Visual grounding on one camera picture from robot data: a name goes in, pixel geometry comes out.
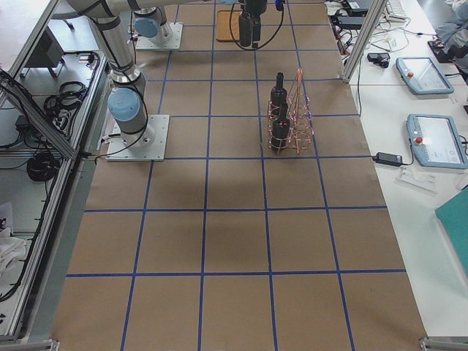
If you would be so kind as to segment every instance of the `metal profile rail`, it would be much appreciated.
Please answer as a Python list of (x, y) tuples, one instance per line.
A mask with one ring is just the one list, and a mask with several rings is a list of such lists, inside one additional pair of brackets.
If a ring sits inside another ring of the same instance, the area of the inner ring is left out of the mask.
[(372, 2), (371, 8), (367, 12), (366, 19), (363, 23), (361, 31), (359, 32), (358, 40), (352, 49), (346, 66), (344, 66), (344, 71), (341, 78), (345, 83), (350, 82), (352, 74), (361, 60), (361, 56), (366, 49), (369, 38), (374, 32), (375, 26), (377, 25), (386, 3), (387, 0), (375, 0)]

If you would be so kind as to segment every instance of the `wire bottle holder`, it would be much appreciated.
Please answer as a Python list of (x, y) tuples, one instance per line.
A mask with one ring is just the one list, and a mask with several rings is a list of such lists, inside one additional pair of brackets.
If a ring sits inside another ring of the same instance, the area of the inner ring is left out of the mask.
[(268, 102), (268, 147), (271, 148), (271, 141), (278, 140), (275, 147), (276, 154), (279, 154), (281, 150), (286, 148), (293, 148), (297, 155), (301, 154), (301, 151), (309, 149), (312, 144), (312, 135), (314, 130), (312, 128), (312, 113), (309, 109), (309, 97), (302, 92), (303, 72), (299, 68), (295, 76), (294, 82), (290, 89), (290, 94), (287, 97), (289, 108), (287, 111), (287, 117), (290, 120), (290, 130), (287, 134), (287, 138), (278, 139), (273, 136), (273, 121), (277, 118), (277, 110), (279, 106), (272, 104), (271, 100)]

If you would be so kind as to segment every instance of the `wine bottle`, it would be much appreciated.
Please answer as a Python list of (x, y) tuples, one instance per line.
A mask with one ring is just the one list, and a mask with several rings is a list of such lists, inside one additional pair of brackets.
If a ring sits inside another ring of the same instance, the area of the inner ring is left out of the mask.
[(274, 116), (279, 115), (279, 107), (286, 102), (287, 91), (283, 88), (284, 76), (282, 72), (276, 74), (276, 85), (271, 89), (271, 114)]
[(290, 131), (290, 120), (287, 115), (287, 103), (279, 108), (279, 116), (273, 121), (271, 129), (271, 150), (279, 153), (286, 146), (287, 134)]

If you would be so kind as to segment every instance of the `green folder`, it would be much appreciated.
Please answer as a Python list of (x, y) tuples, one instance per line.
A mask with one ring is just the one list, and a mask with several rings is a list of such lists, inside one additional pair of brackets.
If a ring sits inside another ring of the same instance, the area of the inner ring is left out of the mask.
[(452, 241), (460, 263), (468, 274), (468, 189), (462, 190), (436, 210)]

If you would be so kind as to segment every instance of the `power adapter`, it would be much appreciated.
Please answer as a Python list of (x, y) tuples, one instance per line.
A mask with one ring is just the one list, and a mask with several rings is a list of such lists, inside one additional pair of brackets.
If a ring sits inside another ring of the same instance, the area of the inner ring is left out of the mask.
[(19, 115), (15, 122), (15, 128), (19, 132), (26, 132), (29, 129), (28, 119), (23, 115)]
[(395, 154), (386, 154), (385, 152), (377, 152), (375, 156), (372, 157), (375, 163), (380, 163), (382, 165), (389, 165), (394, 167), (400, 167), (404, 165), (403, 158), (400, 155)]

